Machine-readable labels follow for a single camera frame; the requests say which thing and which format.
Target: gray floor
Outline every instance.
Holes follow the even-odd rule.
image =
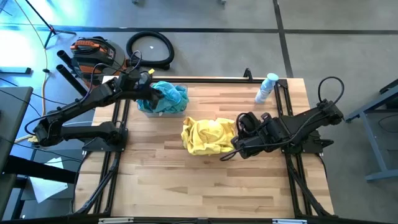
[[[39,18],[19,1],[33,23]],[[276,21],[272,0],[228,0],[225,7],[216,0],[140,0],[135,6],[130,1],[86,0],[39,1],[33,5],[53,25],[91,27],[189,27],[189,28],[255,28],[275,29]],[[286,29],[398,29],[398,7],[393,0],[279,0]],[[0,21],[26,24],[27,21],[13,1],[4,8],[13,16],[0,13]],[[124,48],[130,32],[80,32],[78,36],[101,35]],[[40,32],[42,38],[47,33]],[[275,72],[286,77],[278,34],[223,34],[223,33],[165,33],[174,45],[175,60],[169,71],[157,70],[158,75],[240,77],[249,67],[255,77]],[[40,93],[45,66],[44,53],[39,42],[24,26],[20,31],[0,30],[0,49],[11,49],[8,43],[18,40],[19,51],[0,55],[1,65],[27,65],[34,69],[31,76],[5,77],[19,85],[31,85]],[[78,97],[77,92],[55,72],[61,61],[55,56],[60,49],[68,49],[75,36],[59,34],[47,51],[50,76],[47,97],[68,102]],[[304,78],[310,104],[317,102],[317,85],[327,76],[335,75],[346,85],[345,95],[338,103],[348,114],[372,98],[378,90],[398,76],[398,36],[396,35],[286,35],[287,46],[295,78]],[[159,59],[167,55],[165,47],[153,39],[141,40],[137,48],[145,59]],[[323,86],[322,96],[332,100],[339,92],[337,83]],[[32,104],[41,108],[40,99]],[[55,104],[47,104],[53,109]],[[28,110],[24,122],[34,118]],[[90,120],[92,114],[76,118]],[[377,164],[366,138],[362,122],[321,128],[324,138],[335,140],[325,150],[328,183],[335,213],[345,218],[398,223],[398,178],[367,183],[364,176],[377,172]],[[390,152],[393,157],[398,152]],[[59,215],[68,212],[68,200],[49,200],[43,204],[31,202],[24,208],[27,218]]]

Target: yellow towel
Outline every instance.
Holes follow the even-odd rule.
[[[234,121],[224,118],[195,121],[187,117],[181,133],[184,148],[192,155],[230,152],[234,149],[231,144],[234,136]]]

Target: blue cloth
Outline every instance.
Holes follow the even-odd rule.
[[[147,100],[137,100],[138,109],[148,113],[178,113],[184,111],[189,102],[187,89],[182,86],[173,86],[171,83],[160,81],[152,88],[160,90],[164,98],[159,100],[156,109],[151,109],[151,103]]]

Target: vacuum hose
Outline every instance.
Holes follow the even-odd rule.
[[[141,60],[140,66],[144,67],[152,67],[152,68],[161,68],[164,70],[168,70],[170,68],[170,63],[174,59],[174,49],[172,43],[166,38],[163,34],[160,34],[158,32],[152,32],[152,31],[142,31],[134,34],[129,41],[126,44],[126,52],[128,56],[131,58],[131,55],[133,53],[132,51],[132,45],[135,41],[140,39],[141,37],[155,37],[160,39],[167,47],[169,50],[169,56],[165,60],[160,60],[160,61],[148,61],[148,60]],[[137,64],[139,61],[139,57],[133,55],[131,59],[131,64],[129,66],[133,67]]]

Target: wooden table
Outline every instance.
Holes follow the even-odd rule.
[[[308,110],[304,80],[291,78],[288,84],[294,114]],[[254,104],[259,84],[186,83],[186,86],[190,100],[186,114],[195,120],[235,120],[239,113],[247,111],[253,111],[258,118],[264,112],[278,116],[274,94],[264,105]],[[110,121],[113,107],[97,108],[94,125]],[[294,216],[285,157],[280,150],[262,152],[245,160],[235,156],[227,162],[219,161],[219,155],[192,156],[182,146],[183,120],[148,118],[131,102],[127,122],[129,140],[121,157],[113,217]],[[92,153],[83,164],[76,188],[76,209],[98,185],[103,157],[103,152]],[[333,213],[321,161],[315,155],[303,154],[303,164],[308,188],[325,210]],[[104,192],[103,207],[108,190]],[[298,198],[304,211],[301,192]]]

